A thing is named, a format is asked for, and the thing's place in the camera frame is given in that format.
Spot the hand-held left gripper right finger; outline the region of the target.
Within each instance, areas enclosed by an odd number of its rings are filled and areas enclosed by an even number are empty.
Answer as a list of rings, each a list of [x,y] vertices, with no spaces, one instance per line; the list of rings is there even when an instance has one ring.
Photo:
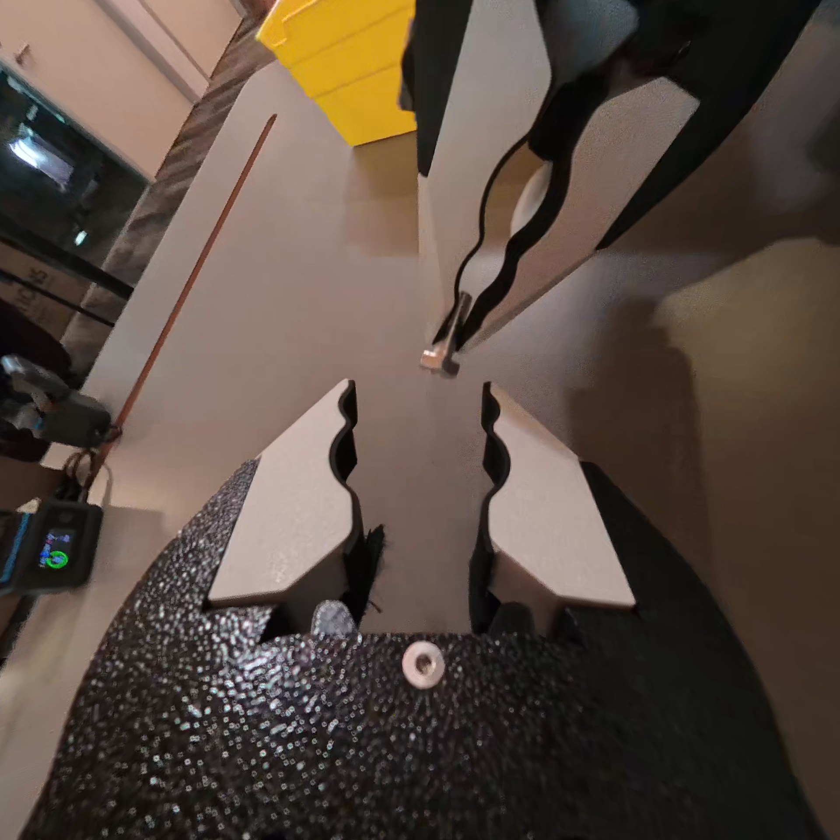
[[[578,456],[498,384],[482,388],[480,631],[551,634],[566,607],[632,611],[636,597]]]

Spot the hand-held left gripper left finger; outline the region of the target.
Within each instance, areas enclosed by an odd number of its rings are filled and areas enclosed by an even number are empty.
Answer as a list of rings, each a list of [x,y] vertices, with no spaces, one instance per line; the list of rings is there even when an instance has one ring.
[[[278,606],[292,632],[340,601],[363,615],[363,520],[347,480],[356,466],[355,382],[343,379],[257,459],[206,597],[212,608]]]

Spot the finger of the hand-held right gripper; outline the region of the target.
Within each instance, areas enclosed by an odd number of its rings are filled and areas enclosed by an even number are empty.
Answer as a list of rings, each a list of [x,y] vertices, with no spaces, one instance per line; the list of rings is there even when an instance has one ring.
[[[418,269],[426,340],[456,304],[480,245],[481,209],[505,155],[525,139],[550,87],[536,3],[472,2],[427,175],[418,177]]]
[[[575,146],[570,185],[559,215],[520,258],[509,293],[465,342],[467,351],[594,255],[699,105],[697,98],[661,77],[607,99],[595,111]]]

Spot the yellow plastic bin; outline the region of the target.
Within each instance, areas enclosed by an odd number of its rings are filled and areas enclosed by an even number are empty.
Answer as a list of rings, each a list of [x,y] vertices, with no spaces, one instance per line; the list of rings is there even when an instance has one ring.
[[[416,130],[400,106],[414,1],[279,1],[256,39],[351,147]]]

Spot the steel hex bolt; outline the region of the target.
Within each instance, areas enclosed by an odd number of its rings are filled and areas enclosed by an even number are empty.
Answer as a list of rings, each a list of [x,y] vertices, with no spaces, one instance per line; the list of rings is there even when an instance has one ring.
[[[458,294],[455,305],[436,334],[435,339],[423,351],[420,367],[424,371],[446,378],[458,375],[460,364],[456,359],[459,334],[466,321],[472,298],[468,292]]]

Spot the black power bank with display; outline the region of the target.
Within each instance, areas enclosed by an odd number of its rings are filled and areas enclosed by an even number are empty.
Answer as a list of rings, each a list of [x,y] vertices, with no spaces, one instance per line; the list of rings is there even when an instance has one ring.
[[[2,511],[1,594],[47,595],[76,590],[91,576],[102,509],[47,499],[34,512]]]

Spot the dark grey device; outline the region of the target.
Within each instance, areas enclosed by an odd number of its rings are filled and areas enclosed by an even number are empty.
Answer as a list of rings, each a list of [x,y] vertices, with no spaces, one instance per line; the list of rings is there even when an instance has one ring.
[[[105,405],[26,358],[1,359],[3,431],[27,433],[49,445],[95,449],[121,435]]]

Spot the cardboard box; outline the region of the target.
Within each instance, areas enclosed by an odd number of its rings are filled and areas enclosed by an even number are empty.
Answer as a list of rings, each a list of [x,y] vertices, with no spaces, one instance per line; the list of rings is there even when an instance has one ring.
[[[77,312],[57,298],[80,306],[90,283],[5,243],[1,243],[1,270],[1,298],[53,338],[62,340]]]

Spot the dark glass partition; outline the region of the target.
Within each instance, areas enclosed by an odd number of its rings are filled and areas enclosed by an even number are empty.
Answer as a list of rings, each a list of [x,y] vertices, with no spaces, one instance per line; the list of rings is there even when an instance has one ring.
[[[2,215],[104,267],[148,182],[1,70]]]

